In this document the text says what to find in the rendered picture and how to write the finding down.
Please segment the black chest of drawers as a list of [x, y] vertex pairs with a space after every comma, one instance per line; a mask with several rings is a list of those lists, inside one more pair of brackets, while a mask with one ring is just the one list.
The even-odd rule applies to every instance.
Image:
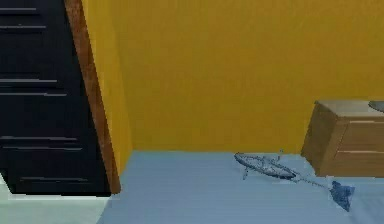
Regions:
[[111, 193], [64, 0], [0, 0], [0, 174], [13, 194]]

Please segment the brown wooden nightstand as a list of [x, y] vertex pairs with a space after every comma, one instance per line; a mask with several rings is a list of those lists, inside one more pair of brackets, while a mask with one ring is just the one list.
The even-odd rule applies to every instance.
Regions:
[[365, 100], [318, 100], [301, 155], [318, 176], [384, 178], [384, 112]]

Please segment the grey round dish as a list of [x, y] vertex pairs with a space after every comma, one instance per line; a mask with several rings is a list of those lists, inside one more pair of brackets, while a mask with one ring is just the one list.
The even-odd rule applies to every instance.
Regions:
[[384, 113], [384, 101], [370, 101], [368, 105], [372, 109]]

